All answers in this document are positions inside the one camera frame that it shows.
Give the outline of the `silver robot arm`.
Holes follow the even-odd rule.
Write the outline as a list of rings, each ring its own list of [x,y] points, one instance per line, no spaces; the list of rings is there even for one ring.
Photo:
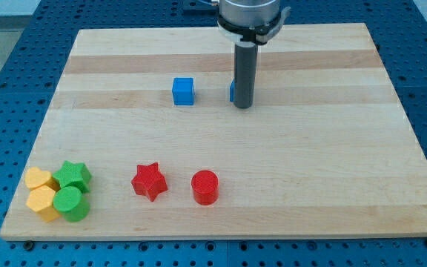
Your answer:
[[[236,46],[266,45],[291,14],[280,0],[219,0],[219,31]]]

